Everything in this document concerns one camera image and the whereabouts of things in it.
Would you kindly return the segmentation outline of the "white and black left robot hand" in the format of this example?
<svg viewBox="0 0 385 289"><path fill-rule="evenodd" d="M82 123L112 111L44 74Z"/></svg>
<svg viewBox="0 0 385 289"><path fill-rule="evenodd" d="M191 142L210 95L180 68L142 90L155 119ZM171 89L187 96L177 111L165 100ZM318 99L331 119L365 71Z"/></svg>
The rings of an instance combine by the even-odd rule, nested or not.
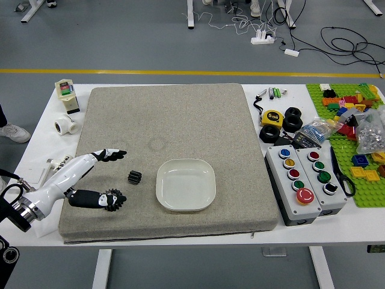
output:
<svg viewBox="0 0 385 289"><path fill-rule="evenodd" d="M20 199L20 205L31 211L33 219L42 220L51 213L56 200L64 198L65 192L83 178L97 162L120 160L126 154L126 151L119 149L102 149L75 157L48 179L42 187L26 193Z"/></svg>

